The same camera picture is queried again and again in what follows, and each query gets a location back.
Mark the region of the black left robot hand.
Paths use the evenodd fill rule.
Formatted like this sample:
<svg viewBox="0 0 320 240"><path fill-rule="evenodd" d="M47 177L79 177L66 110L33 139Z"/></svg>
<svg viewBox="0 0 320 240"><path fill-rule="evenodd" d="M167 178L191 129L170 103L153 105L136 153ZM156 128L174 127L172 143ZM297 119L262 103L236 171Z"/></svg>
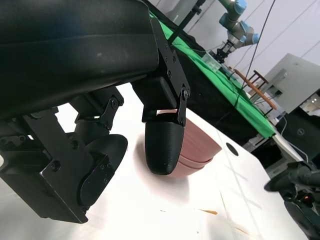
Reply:
<svg viewBox="0 0 320 240"><path fill-rule="evenodd" d="M0 177L41 217L83 224L122 162L112 134L130 83L150 171L175 169L190 86L140 0L0 3Z"/></svg>

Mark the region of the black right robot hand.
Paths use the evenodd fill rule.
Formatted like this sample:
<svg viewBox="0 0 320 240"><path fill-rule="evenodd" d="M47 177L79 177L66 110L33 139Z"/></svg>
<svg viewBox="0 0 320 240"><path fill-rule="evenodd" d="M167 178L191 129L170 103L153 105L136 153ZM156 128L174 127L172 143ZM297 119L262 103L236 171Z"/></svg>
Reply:
<svg viewBox="0 0 320 240"><path fill-rule="evenodd" d="M278 192L284 206L309 240L320 238L320 170L306 161L290 162L264 186Z"/></svg>

